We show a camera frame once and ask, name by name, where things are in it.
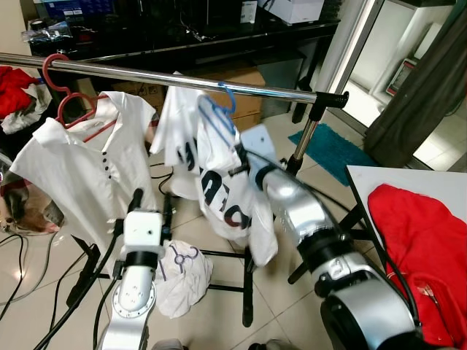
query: white blouse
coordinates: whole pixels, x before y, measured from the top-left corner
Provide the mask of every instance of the white blouse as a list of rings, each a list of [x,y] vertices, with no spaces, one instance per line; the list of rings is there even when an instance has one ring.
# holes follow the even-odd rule
[[[63,212],[62,231],[95,242],[105,254],[111,219],[124,218],[133,192],[144,190],[142,207],[156,209],[144,134],[155,110],[142,98],[105,92],[96,116],[65,129],[53,118],[33,133],[10,171],[47,193]],[[115,125],[84,143],[107,123]],[[119,249],[107,263],[111,273]]]

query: white t-shirt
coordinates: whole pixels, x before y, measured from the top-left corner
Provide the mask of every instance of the white t-shirt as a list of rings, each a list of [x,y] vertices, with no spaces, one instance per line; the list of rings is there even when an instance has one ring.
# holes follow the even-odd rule
[[[198,200],[219,236],[248,238],[255,264],[264,266],[277,253],[272,211],[247,172],[228,175],[241,165],[238,141],[237,129],[206,94],[170,87],[150,151],[164,149],[165,165],[174,166],[171,191]]]
[[[155,271],[157,305],[161,314],[180,317],[205,294],[211,281],[212,261],[183,241],[165,241],[164,257]]]
[[[70,129],[47,118],[10,168],[52,198],[65,215],[63,231],[95,242],[101,254],[112,240],[108,221],[125,218],[136,188],[144,190],[142,207],[156,209],[144,148],[155,110],[138,96],[105,94],[109,98],[98,100],[96,116]],[[114,126],[82,141],[115,119]],[[107,264],[110,273],[120,245]]]

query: crumpled white cloth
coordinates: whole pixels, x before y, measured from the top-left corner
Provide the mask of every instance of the crumpled white cloth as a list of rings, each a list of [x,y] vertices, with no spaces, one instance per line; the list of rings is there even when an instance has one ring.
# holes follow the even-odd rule
[[[10,113],[3,119],[1,127],[7,135],[23,130],[37,122],[52,101],[52,96],[45,84],[31,84],[23,91],[29,95],[31,103],[28,108]]]
[[[173,319],[189,312],[206,294],[212,261],[183,241],[165,241],[164,248],[155,272],[155,304],[161,314]]]

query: red cloth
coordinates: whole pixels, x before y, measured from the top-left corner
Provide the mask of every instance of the red cloth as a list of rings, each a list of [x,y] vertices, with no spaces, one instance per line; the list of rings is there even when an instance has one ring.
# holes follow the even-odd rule
[[[29,106],[31,99],[21,89],[35,82],[37,79],[31,78],[21,69],[0,67],[0,119]]]
[[[414,295],[425,341],[467,349],[467,225],[442,202],[387,184],[368,207]]]

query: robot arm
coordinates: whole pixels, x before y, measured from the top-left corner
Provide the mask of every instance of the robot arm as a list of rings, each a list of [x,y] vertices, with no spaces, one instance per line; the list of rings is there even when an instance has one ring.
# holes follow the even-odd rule
[[[155,305],[153,283],[161,246],[162,215],[135,209],[124,222],[122,254],[125,265],[121,283],[112,295],[112,318],[99,349],[145,349],[147,318]]]
[[[416,335],[405,300],[354,249],[314,193],[268,166],[255,181],[324,298],[321,316],[335,349],[377,350],[400,334]]]

